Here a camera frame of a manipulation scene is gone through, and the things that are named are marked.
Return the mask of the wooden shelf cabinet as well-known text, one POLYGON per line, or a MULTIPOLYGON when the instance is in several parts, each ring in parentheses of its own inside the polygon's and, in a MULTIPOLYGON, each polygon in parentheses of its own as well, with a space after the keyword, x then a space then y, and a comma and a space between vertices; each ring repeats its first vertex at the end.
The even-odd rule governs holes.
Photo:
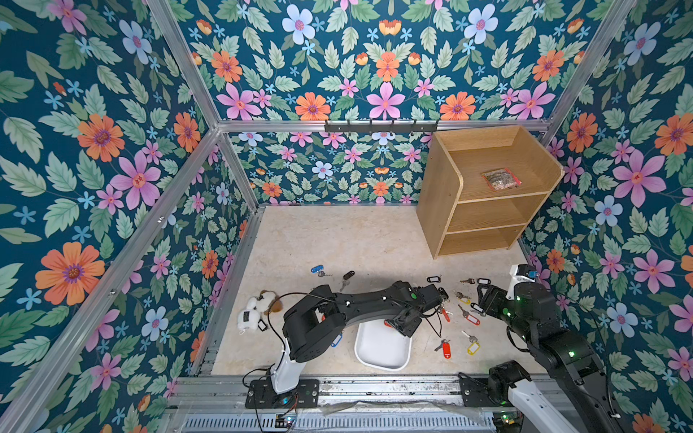
POLYGON ((432 257, 511 247, 563 175, 522 126, 434 133, 416 208, 432 257), (489 189, 481 173, 501 168, 523 184, 489 189))

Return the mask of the dark tag key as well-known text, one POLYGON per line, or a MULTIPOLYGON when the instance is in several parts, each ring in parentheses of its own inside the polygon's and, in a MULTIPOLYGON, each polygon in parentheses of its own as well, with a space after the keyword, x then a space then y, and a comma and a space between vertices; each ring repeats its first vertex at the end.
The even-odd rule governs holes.
POLYGON ((355 275, 354 271, 349 271, 346 274, 343 275, 342 277, 342 283, 341 287, 339 289, 340 292, 343 292, 344 288, 346 288, 349 285, 349 280, 355 275))

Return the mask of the yellow tag key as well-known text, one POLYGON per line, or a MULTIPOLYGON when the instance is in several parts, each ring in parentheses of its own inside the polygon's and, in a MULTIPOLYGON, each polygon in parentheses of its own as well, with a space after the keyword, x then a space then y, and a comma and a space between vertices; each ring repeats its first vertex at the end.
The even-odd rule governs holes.
POLYGON ((469 296, 465 295, 462 292, 456 292, 456 296, 457 296, 458 300, 464 304, 470 305, 472 302, 472 299, 469 298, 469 296))
POLYGON ((461 333, 468 339, 469 345, 467 347, 467 353, 473 357, 480 350, 478 339, 467 333, 467 331, 462 330, 461 333))

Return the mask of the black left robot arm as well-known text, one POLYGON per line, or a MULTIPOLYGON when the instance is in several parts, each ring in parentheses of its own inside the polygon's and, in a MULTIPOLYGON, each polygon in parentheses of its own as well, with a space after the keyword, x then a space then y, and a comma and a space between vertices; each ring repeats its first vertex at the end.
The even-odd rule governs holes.
POLYGON ((283 327, 276 332, 283 351, 270 370, 274 391, 288 393, 298 387, 305 364, 321 357, 345 328, 368 321, 389 324, 404 337, 412 337, 424 319, 435 315, 449 300, 434 284, 415 287, 396 281, 376 292, 344 294, 319 285, 286 310, 283 327))

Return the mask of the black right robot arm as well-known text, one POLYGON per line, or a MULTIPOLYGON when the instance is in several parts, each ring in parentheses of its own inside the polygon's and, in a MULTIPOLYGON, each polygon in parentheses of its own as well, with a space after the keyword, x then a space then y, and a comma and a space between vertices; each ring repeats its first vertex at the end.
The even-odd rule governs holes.
MULTIPOLYGON (((478 306, 500 319, 506 335, 517 335, 525 353, 542 366, 566 394, 590 432, 623 432, 617 403, 612 399, 606 366, 587 339, 562 328, 556 299, 541 283, 524 281, 509 292, 487 280, 478 282, 478 306)), ((516 361, 489 370, 487 392, 498 403, 508 403, 541 432, 578 429, 545 397, 531 375, 516 361)))

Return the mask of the blue tag key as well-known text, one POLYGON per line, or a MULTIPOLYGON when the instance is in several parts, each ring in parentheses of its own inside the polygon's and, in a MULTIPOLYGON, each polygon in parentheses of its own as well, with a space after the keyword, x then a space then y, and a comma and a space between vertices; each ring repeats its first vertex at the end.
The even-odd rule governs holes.
POLYGON ((325 278, 330 276, 330 274, 325 270, 325 267, 322 264, 312 267, 310 269, 310 272, 314 275, 317 275, 319 278, 325 278))

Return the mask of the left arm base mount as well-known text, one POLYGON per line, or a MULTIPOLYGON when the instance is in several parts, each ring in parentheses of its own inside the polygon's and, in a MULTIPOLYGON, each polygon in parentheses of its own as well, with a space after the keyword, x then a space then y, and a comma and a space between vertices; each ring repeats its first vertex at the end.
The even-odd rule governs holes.
POLYGON ((246 409, 312 409, 318 407, 319 386, 315 379, 301 379, 298 386, 288 392, 274 391, 269 377, 252 380, 245 398, 246 409))

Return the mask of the white storage tray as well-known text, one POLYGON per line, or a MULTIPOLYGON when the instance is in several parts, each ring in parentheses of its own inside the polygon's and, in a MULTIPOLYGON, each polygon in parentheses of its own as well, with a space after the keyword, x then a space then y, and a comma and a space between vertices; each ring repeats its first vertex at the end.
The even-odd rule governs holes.
POLYGON ((355 355, 364 366, 386 372, 399 372, 411 359, 411 338, 405 337, 384 320, 358 325, 355 355))

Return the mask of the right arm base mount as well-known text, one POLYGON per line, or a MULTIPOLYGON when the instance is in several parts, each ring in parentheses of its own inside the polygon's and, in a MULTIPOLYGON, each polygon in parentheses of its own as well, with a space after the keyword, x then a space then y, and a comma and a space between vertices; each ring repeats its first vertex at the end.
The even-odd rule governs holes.
POLYGON ((469 408, 511 407, 509 393, 523 380, 530 382, 532 377, 516 369, 492 369, 488 377, 479 378, 458 373, 461 397, 469 408))

